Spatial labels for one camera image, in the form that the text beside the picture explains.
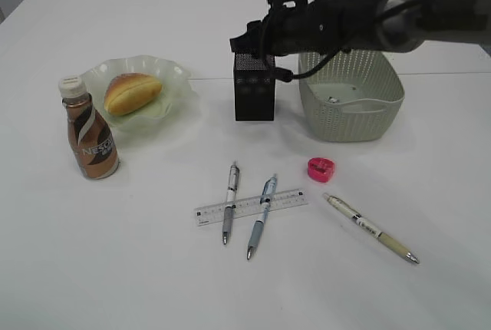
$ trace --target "silver pen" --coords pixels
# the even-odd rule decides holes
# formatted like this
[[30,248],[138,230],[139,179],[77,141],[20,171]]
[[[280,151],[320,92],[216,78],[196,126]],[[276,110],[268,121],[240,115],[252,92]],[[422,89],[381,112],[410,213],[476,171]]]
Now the silver pen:
[[266,182],[262,190],[261,199],[259,201],[261,203],[262,212],[258,215],[252,228],[251,238],[249,238],[249,244],[247,245],[247,260],[251,259],[252,255],[254,255],[254,252],[258,248],[262,229],[268,217],[269,207],[271,207],[271,198],[276,192],[277,182],[278,180],[275,174]]
[[233,221],[233,203],[236,201],[237,186],[239,185],[240,170],[234,161],[230,167],[229,174],[229,187],[227,189],[226,201],[227,206],[223,210],[223,225],[222,225],[222,241],[226,245],[232,234],[232,221]]
[[351,219],[355,224],[361,226],[376,240],[378,240],[392,252],[396,253],[399,257],[402,257],[403,259],[411,263],[420,263],[420,260],[407,247],[399,243],[387,233],[384,233],[382,230],[377,228],[375,224],[373,224],[370,220],[365,219],[362,215],[360,215],[360,213],[358,213],[358,211],[351,208],[341,198],[329,196],[327,193],[324,193],[322,196],[337,211],[345,215],[347,218]]

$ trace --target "beige pen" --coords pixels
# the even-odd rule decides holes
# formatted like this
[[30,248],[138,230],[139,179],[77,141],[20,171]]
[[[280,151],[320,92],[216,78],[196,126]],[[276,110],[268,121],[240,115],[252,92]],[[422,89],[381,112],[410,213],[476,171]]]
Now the beige pen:
[[380,243],[390,249],[392,252],[398,254],[400,257],[411,263],[420,263],[420,260],[410,252],[408,248],[403,246],[397,240],[389,236],[387,233],[378,229],[375,224],[370,220],[365,219],[356,210],[353,210],[345,201],[335,196],[329,196],[327,193],[322,195],[326,201],[329,202],[337,211],[345,215],[348,219],[351,219],[354,223],[361,226],[373,237],[375,237]]

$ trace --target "nescafe bottle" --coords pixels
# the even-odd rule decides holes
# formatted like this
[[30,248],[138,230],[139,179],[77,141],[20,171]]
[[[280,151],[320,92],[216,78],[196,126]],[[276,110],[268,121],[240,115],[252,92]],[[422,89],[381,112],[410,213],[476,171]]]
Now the nescafe bottle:
[[92,96],[79,76],[58,84],[68,115],[68,142],[83,175],[101,179],[114,173],[119,165],[116,145],[109,126],[92,104]]

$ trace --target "ruler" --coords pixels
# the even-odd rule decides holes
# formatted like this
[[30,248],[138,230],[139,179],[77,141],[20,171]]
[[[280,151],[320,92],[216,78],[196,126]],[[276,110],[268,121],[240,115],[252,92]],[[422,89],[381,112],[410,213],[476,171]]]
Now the ruler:
[[[237,200],[233,214],[234,219],[262,212],[259,204],[260,199],[261,196],[256,196],[245,198],[244,200]],[[278,192],[273,195],[269,211],[289,209],[290,207],[302,206],[307,203],[303,190],[286,190],[285,192]],[[203,226],[221,223],[223,221],[223,210],[226,206],[230,206],[230,203],[217,203],[216,205],[194,209],[196,225]]]

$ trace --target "bun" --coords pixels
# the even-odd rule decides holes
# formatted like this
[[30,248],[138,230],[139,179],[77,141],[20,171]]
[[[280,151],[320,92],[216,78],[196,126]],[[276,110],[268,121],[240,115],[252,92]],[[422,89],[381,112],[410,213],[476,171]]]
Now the bun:
[[104,109],[111,115],[129,114],[151,102],[162,91],[160,81],[148,74],[118,75],[109,84]]

